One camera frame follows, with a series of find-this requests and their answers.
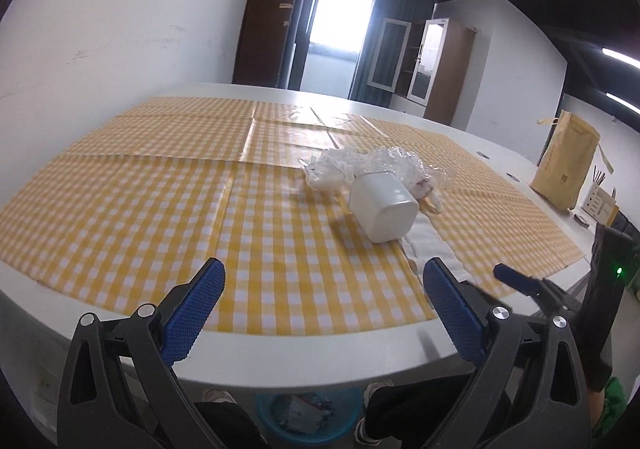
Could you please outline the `white plastic jar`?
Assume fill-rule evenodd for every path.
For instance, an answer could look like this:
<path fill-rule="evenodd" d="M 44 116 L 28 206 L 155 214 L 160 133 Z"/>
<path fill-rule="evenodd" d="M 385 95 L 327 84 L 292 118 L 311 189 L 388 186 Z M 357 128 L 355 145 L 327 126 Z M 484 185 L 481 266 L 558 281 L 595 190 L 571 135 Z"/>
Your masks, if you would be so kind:
<path fill-rule="evenodd" d="M 366 172 L 350 186 L 348 208 L 367 238 L 380 244 L 409 232 L 419 204 L 392 172 Z"/>

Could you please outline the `clear plastic bag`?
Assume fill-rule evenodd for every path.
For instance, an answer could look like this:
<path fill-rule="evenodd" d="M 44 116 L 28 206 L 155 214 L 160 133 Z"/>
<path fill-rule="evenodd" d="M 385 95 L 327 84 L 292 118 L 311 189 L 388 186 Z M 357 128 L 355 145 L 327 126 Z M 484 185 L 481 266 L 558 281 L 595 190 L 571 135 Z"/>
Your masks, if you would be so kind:
<path fill-rule="evenodd" d="M 418 202 L 427 201 L 433 213 L 442 211 L 442 188 L 446 172 L 425 163 L 414 151 L 401 146 L 379 146 L 360 152 L 353 146 L 326 149 L 318 155 L 298 160 L 307 186 L 326 193 L 344 192 L 358 177 L 376 172 L 388 172 L 409 191 Z"/>

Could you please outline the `blue trash bin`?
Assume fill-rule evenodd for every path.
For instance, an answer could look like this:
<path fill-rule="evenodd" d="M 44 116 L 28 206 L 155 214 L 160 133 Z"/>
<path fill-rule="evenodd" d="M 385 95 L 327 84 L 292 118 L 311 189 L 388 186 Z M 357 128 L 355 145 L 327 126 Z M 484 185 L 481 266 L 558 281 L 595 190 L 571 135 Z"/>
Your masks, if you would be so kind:
<path fill-rule="evenodd" d="M 355 427 L 362 411 L 358 387 L 301 394 L 260 394 L 255 411 L 269 435 L 297 447 L 335 443 Z"/>

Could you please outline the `chopstick holder box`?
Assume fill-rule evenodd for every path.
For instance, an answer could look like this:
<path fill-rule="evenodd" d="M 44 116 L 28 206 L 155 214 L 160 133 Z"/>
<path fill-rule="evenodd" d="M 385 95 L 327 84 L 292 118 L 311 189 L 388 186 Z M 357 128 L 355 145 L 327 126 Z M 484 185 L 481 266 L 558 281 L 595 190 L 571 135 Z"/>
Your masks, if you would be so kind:
<path fill-rule="evenodd" d="M 590 185 L 582 200 L 582 210 L 594 221 L 603 226 L 611 226 L 620 209 L 613 192 L 608 193 L 602 187 L 605 172 L 593 167 Z"/>

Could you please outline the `white paper napkin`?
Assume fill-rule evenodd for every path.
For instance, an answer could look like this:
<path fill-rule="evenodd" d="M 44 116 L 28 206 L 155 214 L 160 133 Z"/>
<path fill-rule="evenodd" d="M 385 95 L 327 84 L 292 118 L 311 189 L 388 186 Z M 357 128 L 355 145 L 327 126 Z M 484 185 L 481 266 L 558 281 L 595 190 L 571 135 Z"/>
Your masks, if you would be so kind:
<path fill-rule="evenodd" d="M 451 247 L 439 236 L 428 217 L 422 213 L 416 215 L 411 229 L 400 239 L 400 245 L 412 272 L 419 280 L 423 279 L 426 262 L 439 257 L 459 282 L 475 282 Z"/>

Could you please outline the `brown paper bag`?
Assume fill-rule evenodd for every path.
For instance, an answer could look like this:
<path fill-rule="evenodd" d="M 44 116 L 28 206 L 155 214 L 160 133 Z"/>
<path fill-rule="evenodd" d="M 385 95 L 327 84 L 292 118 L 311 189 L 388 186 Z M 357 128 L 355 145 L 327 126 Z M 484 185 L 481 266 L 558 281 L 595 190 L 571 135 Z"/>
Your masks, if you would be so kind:
<path fill-rule="evenodd" d="M 560 212 L 567 212 L 576 206 L 596 151 L 610 174 L 614 167 L 600 146 L 600 132 L 575 113 L 562 110 L 559 117 L 538 120 L 538 124 L 554 125 L 554 129 L 529 187 Z"/>

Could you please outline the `yellow checkered tablecloth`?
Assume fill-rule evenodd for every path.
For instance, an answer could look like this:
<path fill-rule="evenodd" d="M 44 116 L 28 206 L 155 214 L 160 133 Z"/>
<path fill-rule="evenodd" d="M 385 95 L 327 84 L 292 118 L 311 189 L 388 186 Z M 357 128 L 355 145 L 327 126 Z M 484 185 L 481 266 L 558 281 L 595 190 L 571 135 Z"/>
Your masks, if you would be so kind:
<path fill-rule="evenodd" d="M 378 118 L 228 98 L 158 97 L 78 140 L 1 211 L 2 261 L 58 293 L 131 313 L 220 259 L 208 327 L 342 334 L 432 317 L 408 247 L 373 244 L 343 193 L 305 182 L 327 149 L 399 146 L 446 172 L 419 219 L 496 296 L 506 264 L 548 277 L 582 257 L 518 189 L 448 137 Z"/>

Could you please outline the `brown cabinet with glass doors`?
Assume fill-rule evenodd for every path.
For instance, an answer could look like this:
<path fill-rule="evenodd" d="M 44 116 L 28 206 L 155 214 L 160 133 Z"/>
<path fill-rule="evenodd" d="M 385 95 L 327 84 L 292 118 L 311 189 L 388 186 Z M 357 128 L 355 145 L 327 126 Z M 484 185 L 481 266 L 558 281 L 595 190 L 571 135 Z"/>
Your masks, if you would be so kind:
<path fill-rule="evenodd" d="M 413 23 L 386 20 L 403 25 L 407 33 L 399 48 L 394 79 L 371 86 L 392 93 L 392 105 L 399 111 L 449 125 L 454 119 L 473 49 L 475 32 L 450 18 Z"/>

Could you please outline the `dark blue curtain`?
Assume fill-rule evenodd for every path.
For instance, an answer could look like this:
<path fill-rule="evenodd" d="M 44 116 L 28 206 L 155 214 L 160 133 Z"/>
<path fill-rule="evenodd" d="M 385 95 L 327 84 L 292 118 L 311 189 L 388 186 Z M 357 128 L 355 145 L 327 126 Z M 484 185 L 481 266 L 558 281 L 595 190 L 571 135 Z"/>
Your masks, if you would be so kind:
<path fill-rule="evenodd" d="M 388 108 L 392 93 L 371 86 L 369 80 L 387 86 L 393 79 L 399 60 L 399 48 L 407 31 L 386 20 L 413 23 L 432 17 L 436 0 L 374 0 L 366 40 L 357 63 L 349 99 Z"/>

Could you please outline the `dark brown wardrobe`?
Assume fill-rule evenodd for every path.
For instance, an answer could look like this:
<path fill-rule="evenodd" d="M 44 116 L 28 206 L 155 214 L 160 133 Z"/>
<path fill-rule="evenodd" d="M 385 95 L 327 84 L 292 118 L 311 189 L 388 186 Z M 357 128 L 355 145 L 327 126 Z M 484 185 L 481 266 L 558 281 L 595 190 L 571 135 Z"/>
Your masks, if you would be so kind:
<path fill-rule="evenodd" d="M 302 0 L 247 0 L 232 82 L 283 88 L 288 81 Z"/>

